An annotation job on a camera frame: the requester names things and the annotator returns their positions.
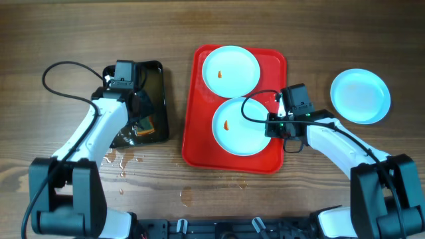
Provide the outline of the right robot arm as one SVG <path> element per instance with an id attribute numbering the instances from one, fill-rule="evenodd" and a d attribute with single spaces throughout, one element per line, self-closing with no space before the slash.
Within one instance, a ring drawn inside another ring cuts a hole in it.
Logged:
<path id="1" fill-rule="evenodd" d="M 424 231 L 424 195 L 409 156 L 375 149 L 327 110 L 286 116 L 269 113 L 266 135 L 300 140 L 349 178 L 349 207 L 319 213 L 326 237 L 407 238 Z"/>

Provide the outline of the light blue plate bottom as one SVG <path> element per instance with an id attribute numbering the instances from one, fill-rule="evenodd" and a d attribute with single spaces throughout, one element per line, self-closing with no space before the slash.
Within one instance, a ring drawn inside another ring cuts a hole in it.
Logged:
<path id="1" fill-rule="evenodd" d="M 363 125 L 381 121 L 391 107 L 390 92 L 384 81 L 360 68 L 338 74 L 331 84 L 330 97 L 341 116 Z"/>

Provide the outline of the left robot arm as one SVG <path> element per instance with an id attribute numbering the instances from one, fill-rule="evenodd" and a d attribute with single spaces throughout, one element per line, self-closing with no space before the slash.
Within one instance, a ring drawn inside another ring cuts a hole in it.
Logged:
<path id="1" fill-rule="evenodd" d="M 30 203 L 21 237 L 30 226 L 36 234 L 75 238 L 143 238 L 143 226 L 132 212 L 107 206 L 99 168 L 119 131 L 148 116 L 145 90 L 98 88 L 88 100 L 82 123 L 51 157 L 37 157 L 29 167 Z"/>

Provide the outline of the orange green sponge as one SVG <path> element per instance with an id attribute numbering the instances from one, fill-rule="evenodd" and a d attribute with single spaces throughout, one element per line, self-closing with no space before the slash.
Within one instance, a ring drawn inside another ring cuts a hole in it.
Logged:
<path id="1" fill-rule="evenodd" d="M 151 116 L 140 119 L 133 128 L 137 136 L 149 135 L 155 132 Z"/>

